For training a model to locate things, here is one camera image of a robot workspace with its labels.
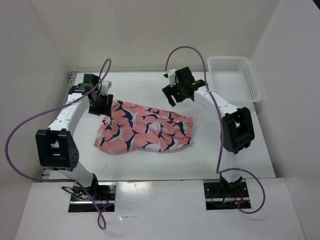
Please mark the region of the pink shark print shorts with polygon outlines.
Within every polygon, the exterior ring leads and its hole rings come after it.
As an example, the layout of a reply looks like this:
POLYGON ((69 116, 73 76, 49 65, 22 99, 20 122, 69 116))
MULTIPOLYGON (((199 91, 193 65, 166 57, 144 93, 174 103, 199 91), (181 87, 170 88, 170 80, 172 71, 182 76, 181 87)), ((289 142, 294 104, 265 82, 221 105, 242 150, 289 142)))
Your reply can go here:
POLYGON ((192 142, 193 118, 159 108, 115 100, 97 131, 94 146, 107 154, 143 149, 172 152, 192 142))

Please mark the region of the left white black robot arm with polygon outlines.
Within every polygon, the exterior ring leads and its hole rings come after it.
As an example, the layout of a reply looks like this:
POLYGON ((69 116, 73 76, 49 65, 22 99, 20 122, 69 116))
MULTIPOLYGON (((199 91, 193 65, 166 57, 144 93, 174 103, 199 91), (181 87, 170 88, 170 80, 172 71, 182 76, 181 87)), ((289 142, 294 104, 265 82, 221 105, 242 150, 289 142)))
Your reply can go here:
POLYGON ((83 81, 72 86, 67 95, 67 107, 47 129, 39 129, 35 140, 41 166, 76 182, 71 193, 79 198, 96 199, 103 193, 95 174, 80 163, 80 151, 73 139, 76 127, 84 114, 111 116, 113 95, 110 81, 97 75, 85 74, 83 81))

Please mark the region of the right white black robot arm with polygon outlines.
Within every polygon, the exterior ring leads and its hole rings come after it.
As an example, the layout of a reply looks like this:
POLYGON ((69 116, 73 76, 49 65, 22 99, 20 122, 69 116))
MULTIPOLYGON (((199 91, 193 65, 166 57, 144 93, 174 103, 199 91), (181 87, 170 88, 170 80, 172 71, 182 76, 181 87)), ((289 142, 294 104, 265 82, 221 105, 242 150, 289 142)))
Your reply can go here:
POLYGON ((223 99, 209 88, 206 81, 196 80, 188 67, 166 70, 164 77, 169 84, 162 91, 171 106, 191 99, 218 118, 222 133, 216 170, 219 174, 219 191, 224 197, 232 196, 240 189, 243 179, 241 169, 247 148, 255 138, 250 110, 223 99))

